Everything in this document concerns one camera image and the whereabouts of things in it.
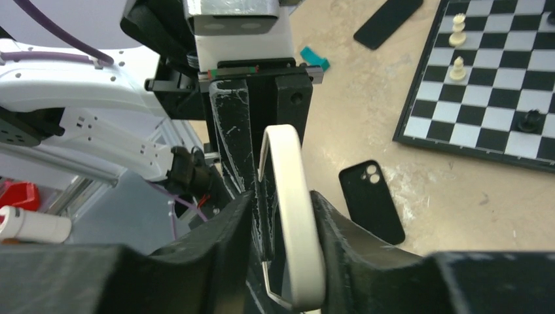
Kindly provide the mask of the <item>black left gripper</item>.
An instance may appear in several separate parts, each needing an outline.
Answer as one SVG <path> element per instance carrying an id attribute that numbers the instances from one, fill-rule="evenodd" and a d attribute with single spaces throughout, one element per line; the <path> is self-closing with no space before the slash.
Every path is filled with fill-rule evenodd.
<path id="1" fill-rule="evenodd" d="M 146 91 L 171 119 L 204 121 L 212 147 L 219 136 L 224 165 L 238 190 L 253 192 L 251 242 L 258 255 L 260 189 L 253 144 L 260 144 L 263 129 L 274 124 L 290 124 L 303 138 L 313 87 L 322 81 L 322 67 L 297 65 L 294 58 L 220 61 L 206 73 L 160 58 L 154 77 L 145 80 Z"/>

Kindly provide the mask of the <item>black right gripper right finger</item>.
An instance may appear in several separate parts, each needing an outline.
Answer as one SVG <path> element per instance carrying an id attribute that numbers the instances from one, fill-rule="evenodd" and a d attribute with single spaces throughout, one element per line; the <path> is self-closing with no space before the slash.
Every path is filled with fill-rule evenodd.
<path id="1" fill-rule="evenodd" d="M 554 253 L 418 256 L 310 194 L 326 265 L 323 313 L 553 313 Z"/>

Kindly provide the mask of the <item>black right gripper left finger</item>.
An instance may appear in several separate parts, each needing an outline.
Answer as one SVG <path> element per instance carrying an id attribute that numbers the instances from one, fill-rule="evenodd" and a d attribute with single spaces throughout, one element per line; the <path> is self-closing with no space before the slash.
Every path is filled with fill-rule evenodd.
<path id="1" fill-rule="evenodd" d="M 243 313 L 253 193 L 150 255 L 125 245 L 1 248 L 2 313 Z"/>

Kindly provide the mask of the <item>white phone case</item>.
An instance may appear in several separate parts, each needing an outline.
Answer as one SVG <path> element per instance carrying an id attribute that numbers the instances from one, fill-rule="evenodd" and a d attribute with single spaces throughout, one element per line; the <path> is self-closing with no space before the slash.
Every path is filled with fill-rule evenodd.
<path id="1" fill-rule="evenodd" d="M 291 300 L 271 291 L 268 262 L 261 263 L 268 297 L 288 310 L 319 309 L 326 295 L 325 263 L 315 215 L 301 155 L 301 145 L 294 126 L 268 126 L 264 130 L 258 181 L 264 179 L 266 159 L 271 158 L 277 204 L 289 267 Z"/>

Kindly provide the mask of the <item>black phone case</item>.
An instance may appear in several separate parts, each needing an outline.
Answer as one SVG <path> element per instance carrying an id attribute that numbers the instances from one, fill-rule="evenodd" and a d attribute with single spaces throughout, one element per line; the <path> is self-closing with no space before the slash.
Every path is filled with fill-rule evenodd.
<path id="1" fill-rule="evenodd" d="M 405 241 L 402 222 L 377 161 L 367 160 L 345 168 L 338 179 L 354 223 L 391 245 Z"/>

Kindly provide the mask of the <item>black smartphone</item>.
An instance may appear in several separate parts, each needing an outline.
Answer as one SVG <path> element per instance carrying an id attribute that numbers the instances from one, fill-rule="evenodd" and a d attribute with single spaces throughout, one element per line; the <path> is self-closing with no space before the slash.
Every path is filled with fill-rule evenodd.
<path id="1" fill-rule="evenodd" d="M 388 0 L 354 33 L 353 39 L 377 50 L 422 5 L 423 0 Z"/>

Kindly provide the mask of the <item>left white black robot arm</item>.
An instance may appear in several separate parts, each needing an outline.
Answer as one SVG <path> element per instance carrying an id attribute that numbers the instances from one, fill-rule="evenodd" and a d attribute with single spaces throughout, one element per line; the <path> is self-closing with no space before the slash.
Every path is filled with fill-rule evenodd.
<path id="1" fill-rule="evenodd" d="M 31 48 L 1 40 L 1 141 L 75 150 L 125 167 L 173 194 L 216 199 L 215 176 L 192 151 L 158 145 L 94 109 L 182 120 L 199 107 L 224 172 L 255 192 L 261 260 L 317 258 L 319 244 L 301 142 L 320 68 L 297 65 L 291 1 L 127 1 L 121 30 L 135 48 L 100 50 L 31 1 L 31 19 L 66 43 Z"/>

